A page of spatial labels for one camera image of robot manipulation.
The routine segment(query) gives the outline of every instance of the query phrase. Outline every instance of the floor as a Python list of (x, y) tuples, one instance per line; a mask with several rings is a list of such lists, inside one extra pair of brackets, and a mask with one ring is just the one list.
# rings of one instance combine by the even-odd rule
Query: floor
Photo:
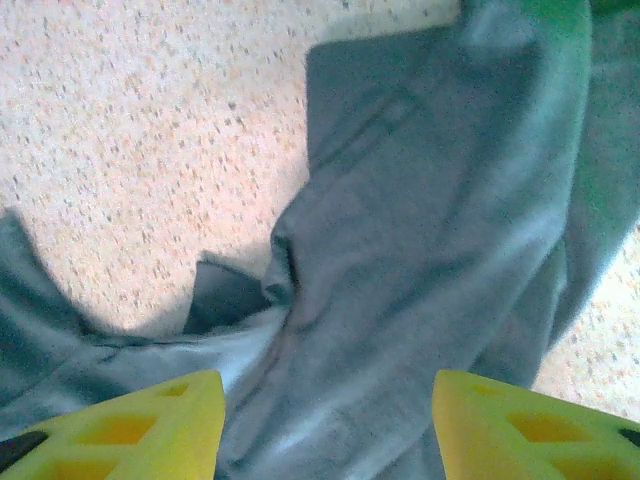
[[(309, 47), (449, 23), (454, 1), (2, 2), (0, 208), (101, 328), (177, 331), (203, 251), (266, 266), (307, 176)], [(636, 233), (537, 390), (640, 421), (639, 266)]]

